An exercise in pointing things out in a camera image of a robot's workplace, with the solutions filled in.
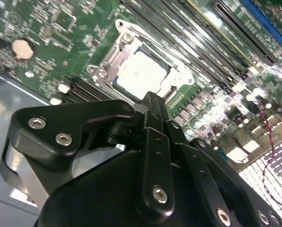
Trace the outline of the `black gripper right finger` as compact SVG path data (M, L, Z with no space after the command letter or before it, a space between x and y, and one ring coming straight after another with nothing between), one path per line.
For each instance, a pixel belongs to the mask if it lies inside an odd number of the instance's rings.
M202 139L188 141L170 120L163 98L158 106L170 140L174 168L175 226L282 227L282 218Z

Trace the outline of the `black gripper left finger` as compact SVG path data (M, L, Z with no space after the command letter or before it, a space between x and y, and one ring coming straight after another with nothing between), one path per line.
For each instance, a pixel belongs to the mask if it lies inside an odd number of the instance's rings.
M148 92L133 108L105 100L19 109L13 113L1 175L26 189L40 212L59 187L120 153L141 155L138 212L160 224L175 209L169 139Z

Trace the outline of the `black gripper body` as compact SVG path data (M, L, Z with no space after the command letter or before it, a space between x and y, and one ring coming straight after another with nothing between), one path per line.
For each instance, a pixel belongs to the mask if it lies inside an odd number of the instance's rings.
M141 155L120 153L59 187L43 206L38 227L150 227L138 212ZM215 227L191 176L173 166L175 209L163 227Z

